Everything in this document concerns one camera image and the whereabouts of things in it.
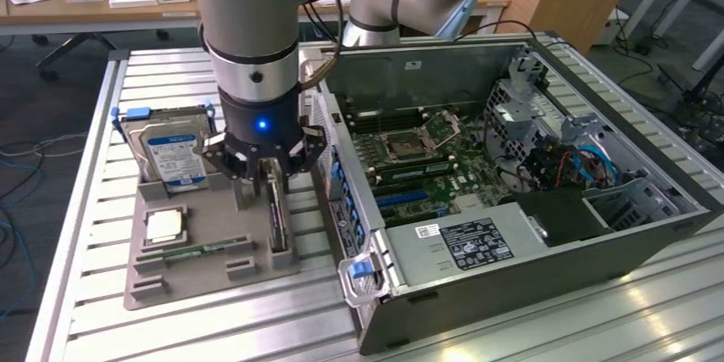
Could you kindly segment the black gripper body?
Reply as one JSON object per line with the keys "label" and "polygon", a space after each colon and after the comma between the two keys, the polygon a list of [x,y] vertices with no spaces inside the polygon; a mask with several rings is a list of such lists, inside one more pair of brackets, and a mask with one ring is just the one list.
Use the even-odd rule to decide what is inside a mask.
{"label": "black gripper body", "polygon": [[235,99],[222,88],[220,106],[224,113],[227,150],[246,157],[287,156],[290,162],[303,162],[299,147],[303,128],[299,124],[299,98],[302,88],[295,86],[279,98],[266,102]]}

